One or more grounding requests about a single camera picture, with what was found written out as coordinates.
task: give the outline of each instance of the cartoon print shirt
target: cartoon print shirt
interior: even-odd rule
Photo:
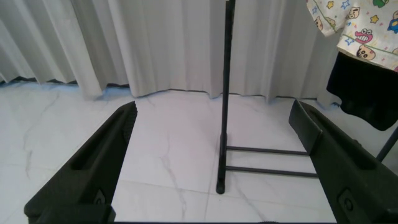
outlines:
[[[338,50],[398,72],[398,0],[307,0],[325,36],[343,29]]]

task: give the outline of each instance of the black garment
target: black garment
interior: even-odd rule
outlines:
[[[330,75],[330,93],[343,101],[341,109],[380,131],[398,119],[398,73],[339,53]]]

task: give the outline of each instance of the black vertical pole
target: black vertical pole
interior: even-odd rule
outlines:
[[[229,95],[229,66],[231,64],[231,43],[233,15],[235,0],[226,1],[225,6],[225,36],[224,36],[224,72],[223,72],[223,115],[221,120],[220,158],[218,161],[218,178],[216,191],[219,194],[225,192],[226,172],[226,125],[228,121],[228,95]]]
[[[380,162],[383,161],[383,159],[386,157],[388,152],[392,149],[392,147],[397,142],[397,140],[398,140],[398,128],[392,133],[390,138],[387,140],[386,144],[383,146],[383,148],[377,155],[376,159]]]

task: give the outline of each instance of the curtain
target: curtain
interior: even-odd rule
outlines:
[[[134,96],[222,92],[224,0],[0,1],[0,77],[109,83]],[[236,1],[230,92],[338,101],[326,91],[338,35],[324,38],[302,1]]]

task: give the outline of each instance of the floor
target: floor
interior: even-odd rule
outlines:
[[[119,106],[136,101],[132,132],[112,206],[116,221],[334,222],[317,179],[228,172],[215,192],[221,97],[164,91],[133,98],[108,88],[95,101],[77,86],[0,86],[0,223],[27,223],[25,203]],[[293,99],[230,95],[228,144],[303,151],[287,118]],[[376,131],[338,107],[316,106],[376,155],[396,125]],[[397,173],[396,148],[385,164]],[[306,157],[228,153],[227,164],[313,171]]]

